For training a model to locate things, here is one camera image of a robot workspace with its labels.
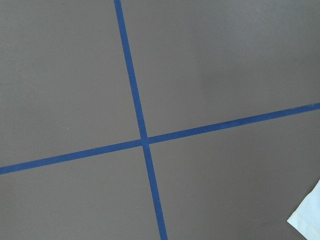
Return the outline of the cream long-sleeve cat shirt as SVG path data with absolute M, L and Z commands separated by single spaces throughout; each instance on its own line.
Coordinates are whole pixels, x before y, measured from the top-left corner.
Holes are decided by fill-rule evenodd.
M 287 219 L 306 240 L 320 239 L 320 182 Z

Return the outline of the long blue tape strip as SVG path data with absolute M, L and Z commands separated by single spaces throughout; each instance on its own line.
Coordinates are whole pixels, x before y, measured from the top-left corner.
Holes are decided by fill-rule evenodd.
M 143 114 L 143 108 L 141 104 L 139 88 L 138 88 L 138 83 L 137 83 L 136 74 L 135 74 L 135 68 L 134 68 L 132 55 L 131 55 L 130 43 L 129 43 L 127 29 L 126 29 L 122 2 L 120 0 L 115 0 L 114 7 L 115 7 L 116 17 L 118 22 L 118 28 L 119 28 L 119 33 L 120 33 L 120 38 L 122 43 L 122 49 L 123 49 L 130 89 L 131 89 L 131 95 L 132 95 L 133 104 L 134 104 L 134 110 L 135 110 L 136 119 L 137 119 L 137 125 L 139 129 L 139 134 L 140 134 L 141 146 L 144 154 L 144 160 L 145 160 L 145 165 L 146 165 L 146 170 L 148 175 L 150 191 L 152 195 L 152 201 L 153 201 L 153 207 L 154 207 L 155 217 L 157 221 L 158 232 L 159 232 L 160 239 L 167 240 L 168 235 L 166 230 L 166 224 L 165 224 L 165 219 L 164 219 L 163 210 L 162 210 L 162 204 L 161 204 L 146 124 L 145 124 L 144 114 Z

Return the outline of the crossing blue tape strip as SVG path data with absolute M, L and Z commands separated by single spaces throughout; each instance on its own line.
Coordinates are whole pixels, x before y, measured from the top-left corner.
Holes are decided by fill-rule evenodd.
M 235 128 L 235 127 L 254 124 L 254 123 L 258 123 L 258 122 L 264 122 L 264 121 L 268 121 L 268 120 L 272 120 L 272 119 L 283 118 L 283 117 L 292 116 L 292 115 L 298 115 L 298 114 L 302 114 L 302 113 L 306 113 L 306 112 L 312 112 L 312 111 L 316 111 L 319 109 L 320 109 L 320 104 L 313 103 L 313 104 L 303 105 L 303 106 L 299 106 L 299 107 L 283 109 L 283 110 L 279 110 L 279 111 L 249 116 L 249 117 L 245 117 L 245 118 L 239 118 L 239 119 L 235 119 L 235 120 L 230 120 L 230 121 L 225 121 L 225 122 L 220 122 L 220 123 L 215 123 L 215 124 L 185 129 L 185 130 L 180 130 L 180 131 L 176 131 L 176 132 L 170 132 L 170 133 L 161 134 L 161 135 L 156 135 L 156 136 L 149 137 L 146 142 L 148 144 L 167 142 L 170 140 L 200 135 L 200 134 L 209 133 L 209 132 L 220 131 L 220 130 L 229 129 L 229 128 Z M 48 165 L 54 165 L 54 164 L 59 164 L 59 163 L 63 163 L 63 162 L 69 162 L 69 161 L 73 161 L 73 160 L 98 156 L 98 155 L 102 155 L 102 154 L 118 152 L 118 151 L 122 151 L 122 150 L 126 150 L 126 149 L 141 147 L 143 145 L 143 143 L 144 143 L 143 140 L 136 139 L 136 140 L 130 140 L 130 141 L 126 141 L 126 142 L 121 142 L 121 143 L 116 143 L 116 144 L 81 150 L 81 151 L 77 151 L 77 152 L 67 153 L 67 154 L 63 154 L 63 155 L 42 158 L 42 159 L 38 159 L 38 160 L 12 164 L 12 165 L 8 165 L 8 166 L 2 166 L 0 168 L 0 174 L 4 175 L 4 174 L 24 171 L 24 170 L 28 170 L 28 169 L 34 169 L 34 168 L 44 167 L 44 166 L 48 166 Z

